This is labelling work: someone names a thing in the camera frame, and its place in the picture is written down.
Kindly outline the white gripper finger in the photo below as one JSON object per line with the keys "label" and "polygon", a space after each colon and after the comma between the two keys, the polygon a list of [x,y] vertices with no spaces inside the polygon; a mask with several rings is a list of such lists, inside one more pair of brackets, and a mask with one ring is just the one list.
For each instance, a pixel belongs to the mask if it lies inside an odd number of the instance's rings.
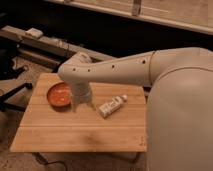
{"label": "white gripper finger", "polygon": [[88,102],[87,102],[87,105],[88,105],[89,107],[91,107],[92,109],[96,109],[96,108],[95,108],[95,105],[94,105],[94,103],[93,103],[92,100],[88,101]]}
{"label": "white gripper finger", "polygon": [[71,104],[71,107],[72,107],[72,111],[75,113],[76,112],[76,110],[77,110],[77,103],[75,103],[75,102],[72,102],[72,104]]}

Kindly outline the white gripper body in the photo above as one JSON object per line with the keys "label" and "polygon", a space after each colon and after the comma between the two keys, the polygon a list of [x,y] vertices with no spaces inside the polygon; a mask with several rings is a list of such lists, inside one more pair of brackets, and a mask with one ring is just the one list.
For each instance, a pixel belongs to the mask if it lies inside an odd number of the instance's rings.
{"label": "white gripper body", "polygon": [[89,103],[92,101],[92,91],[88,83],[71,83],[71,95],[75,103]]}

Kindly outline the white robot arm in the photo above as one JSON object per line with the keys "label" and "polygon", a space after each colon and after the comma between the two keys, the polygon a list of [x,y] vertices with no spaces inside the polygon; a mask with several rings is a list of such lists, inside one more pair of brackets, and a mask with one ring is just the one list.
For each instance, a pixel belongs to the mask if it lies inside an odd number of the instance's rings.
{"label": "white robot arm", "polygon": [[213,51],[156,50],[94,63],[78,52],[58,70],[76,105],[92,82],[149,87],[148,171],[213,171]]}

